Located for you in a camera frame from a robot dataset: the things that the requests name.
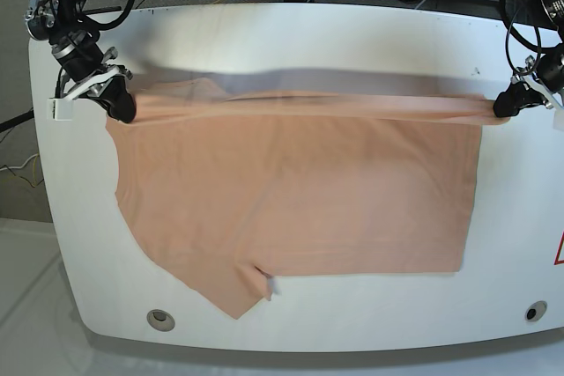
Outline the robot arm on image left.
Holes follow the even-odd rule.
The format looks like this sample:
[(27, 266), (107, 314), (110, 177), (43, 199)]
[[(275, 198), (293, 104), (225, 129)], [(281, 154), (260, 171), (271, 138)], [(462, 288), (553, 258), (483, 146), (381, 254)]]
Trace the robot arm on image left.
[(30, 0), (25, 23), (31, 38), (47, 41), (58, 62), (52, 115), (56, 120), (71, 117), (73, 101), (90, 100), (119, 122), (130, 123), (137, 112), (134, 97), (127, 90), (131, 72), (116, 64), (116, 48), (102, 51), (100, 34), (117, 28), (133, 9), (127, 0), (118, 18), (101, 23), (84, 11), (87, 0)]

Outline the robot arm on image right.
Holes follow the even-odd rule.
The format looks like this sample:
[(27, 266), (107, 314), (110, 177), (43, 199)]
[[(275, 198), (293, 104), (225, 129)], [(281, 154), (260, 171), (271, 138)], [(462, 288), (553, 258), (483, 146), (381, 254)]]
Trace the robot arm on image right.
[(532, 107), (563, 111), (563, 43), (548, 47), (540, 27), (550, 26), (563, 37), (563, 0), (499, 0), (506, 28), (504, 50), (512, 76), (493, 104), (499, 118)]

